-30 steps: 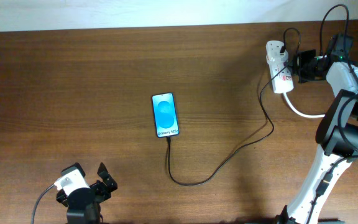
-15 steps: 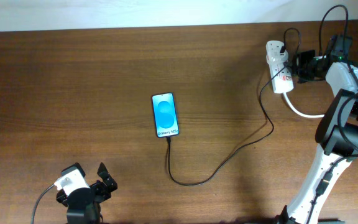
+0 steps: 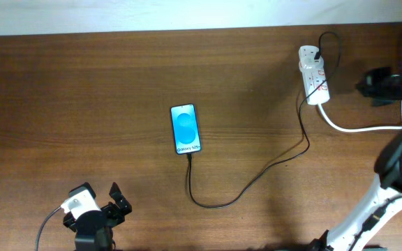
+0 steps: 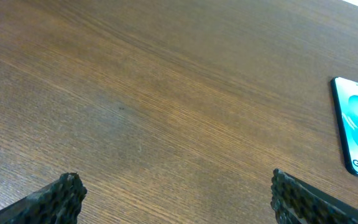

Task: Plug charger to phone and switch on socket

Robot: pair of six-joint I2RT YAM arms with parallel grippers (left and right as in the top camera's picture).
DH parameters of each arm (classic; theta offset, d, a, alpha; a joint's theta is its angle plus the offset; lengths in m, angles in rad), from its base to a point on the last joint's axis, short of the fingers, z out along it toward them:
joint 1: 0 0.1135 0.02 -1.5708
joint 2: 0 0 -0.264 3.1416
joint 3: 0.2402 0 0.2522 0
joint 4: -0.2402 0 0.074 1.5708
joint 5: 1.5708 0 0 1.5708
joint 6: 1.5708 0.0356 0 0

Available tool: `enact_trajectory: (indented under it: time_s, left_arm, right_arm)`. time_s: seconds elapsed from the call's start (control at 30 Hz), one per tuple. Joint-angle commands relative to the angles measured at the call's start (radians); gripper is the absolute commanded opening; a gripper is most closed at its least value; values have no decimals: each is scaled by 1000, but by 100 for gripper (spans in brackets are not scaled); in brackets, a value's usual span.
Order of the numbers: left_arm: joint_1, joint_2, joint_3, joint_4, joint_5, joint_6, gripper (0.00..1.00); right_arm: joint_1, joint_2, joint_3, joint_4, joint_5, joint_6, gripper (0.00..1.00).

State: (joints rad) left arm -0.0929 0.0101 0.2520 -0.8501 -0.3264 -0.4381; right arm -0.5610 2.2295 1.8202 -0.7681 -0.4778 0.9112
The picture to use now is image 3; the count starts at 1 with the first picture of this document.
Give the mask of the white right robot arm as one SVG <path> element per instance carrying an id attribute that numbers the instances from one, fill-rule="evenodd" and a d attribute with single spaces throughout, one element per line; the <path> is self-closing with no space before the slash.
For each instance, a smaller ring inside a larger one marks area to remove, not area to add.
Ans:
<path id="1" fill-rule="evenodd" d="M 367 72 L 356 85 L 365 97 L 377 101 L 401 101 L 402 68 L 393 75 L 390 67 Z M 366 244 L 398 212 L 402 211 L 402 126 L 384 147 L 374 164 L 375 178 L 350 215 L 308 245 L 308 250 L 365 250 Z"/>

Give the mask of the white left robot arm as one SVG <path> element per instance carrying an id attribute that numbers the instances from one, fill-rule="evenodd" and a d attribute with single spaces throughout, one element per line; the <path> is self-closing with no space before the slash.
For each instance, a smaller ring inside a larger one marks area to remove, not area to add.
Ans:
<path id="1" fill-rule="evenodd" d="M 113 250 L 112 229 L 125 221 L 125 216 L 132 212 L 131 204 L 123 196 L 119 186 L 113 183 L 109 196 L 112 202 L 99 207 L 96 193 L 89 183 L 72 189 L 61 208 L 66 214 L 63 225 L 75 232 L 77 251 Z"/>

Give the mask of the blue Galaxy smartphone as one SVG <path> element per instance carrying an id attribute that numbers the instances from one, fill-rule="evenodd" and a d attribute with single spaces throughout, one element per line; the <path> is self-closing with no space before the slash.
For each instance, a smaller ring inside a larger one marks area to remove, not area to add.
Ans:
<path id="1" fill-rule="evenodd" d="M 170 108 L 176 153 L 178 155 L 201 151 L 200 133 L 194 104 Z"/>

